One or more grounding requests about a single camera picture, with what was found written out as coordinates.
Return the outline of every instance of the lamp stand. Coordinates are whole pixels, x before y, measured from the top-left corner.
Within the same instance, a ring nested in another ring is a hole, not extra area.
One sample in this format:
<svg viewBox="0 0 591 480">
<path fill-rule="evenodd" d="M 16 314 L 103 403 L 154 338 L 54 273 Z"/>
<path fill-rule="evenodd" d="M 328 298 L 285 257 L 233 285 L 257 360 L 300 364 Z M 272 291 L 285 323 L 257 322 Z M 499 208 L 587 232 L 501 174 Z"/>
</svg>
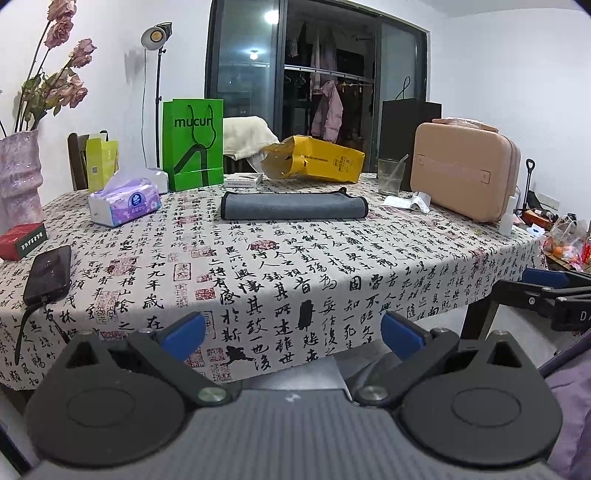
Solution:
<svg viewBox="0 0 591 480">
<path fill-rule="evenodd" d="M 166 53 L 162 47 L 158 50 L 158 69 L 156 72 L 156 167 L 160 168 L 160 67 L 162 66 L 162 54 Z"/>
</svg>

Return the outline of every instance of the purple fabric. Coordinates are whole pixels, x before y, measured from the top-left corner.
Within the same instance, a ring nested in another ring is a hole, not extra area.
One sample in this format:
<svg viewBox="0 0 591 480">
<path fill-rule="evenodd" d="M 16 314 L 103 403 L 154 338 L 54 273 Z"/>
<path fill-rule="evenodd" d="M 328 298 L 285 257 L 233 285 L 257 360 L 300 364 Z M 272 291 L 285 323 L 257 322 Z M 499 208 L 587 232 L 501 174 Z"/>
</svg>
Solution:
<svg viewBox="0 0 591 480">
<path fill-rule="evenodd" d="M 590 348 L 591 330 L 540 368 L 564 417 L 548 464 L 569 480 L 591 480 Z"/>
</svg>

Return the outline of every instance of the wall socket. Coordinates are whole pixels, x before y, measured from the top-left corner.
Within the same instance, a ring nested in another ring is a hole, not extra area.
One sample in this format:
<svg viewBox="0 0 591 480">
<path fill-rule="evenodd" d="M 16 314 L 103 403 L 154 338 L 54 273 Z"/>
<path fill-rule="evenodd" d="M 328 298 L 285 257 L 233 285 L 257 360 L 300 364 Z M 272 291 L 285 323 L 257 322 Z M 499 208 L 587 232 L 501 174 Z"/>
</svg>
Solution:
<svg viewBox="0 0 591 480">
<path fill-rule="evenodd" d="M 542 205 L 546 205 L 551 210 L 558 212 L 558 209 L 560 208 L 560 202 L 558 200 L 539 192 L 536 192 L 535 195 L 538 197 L 538 200 Z"/>
</svg>

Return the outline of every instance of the floor lamp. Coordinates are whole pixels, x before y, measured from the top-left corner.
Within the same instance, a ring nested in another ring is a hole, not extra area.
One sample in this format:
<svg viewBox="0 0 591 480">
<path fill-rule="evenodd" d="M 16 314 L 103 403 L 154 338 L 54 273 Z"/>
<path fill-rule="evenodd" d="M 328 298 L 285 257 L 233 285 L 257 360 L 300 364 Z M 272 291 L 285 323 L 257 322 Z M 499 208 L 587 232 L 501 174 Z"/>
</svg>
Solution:
<svg viewBox="0 0 591 480">
<path fill-rule="evenodd" d="M 162 54 L 166 53 L 164 44 L 173 34 L 171 22 L 160 23 L 147 29 L 142 35 L 142 45 L 146 50 L 158 50 L 158 69 L 156 73 L 156 166 L 160 168 L 160 67 L 162 65 Z"/>
</svg>

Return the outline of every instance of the suitcase handle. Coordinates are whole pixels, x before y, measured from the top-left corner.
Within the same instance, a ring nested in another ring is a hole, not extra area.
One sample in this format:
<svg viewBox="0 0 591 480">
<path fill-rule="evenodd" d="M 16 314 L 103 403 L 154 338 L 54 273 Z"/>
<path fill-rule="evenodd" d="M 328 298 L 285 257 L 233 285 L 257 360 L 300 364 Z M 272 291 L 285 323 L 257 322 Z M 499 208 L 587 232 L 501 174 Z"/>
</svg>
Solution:
<svg viewBox="0 0 591 480">
<path fill-rule="evenodd" d="M 458 125 L 459 127 L 477 128 L 479 130 L 486 130 L 488 132 L 498 133 L 499 129 L 491 125 L 483 124 L 477 120 L 469 120 L 466 118 L 434 118 L 434 124 L 442 125 Z"/>
</svg>

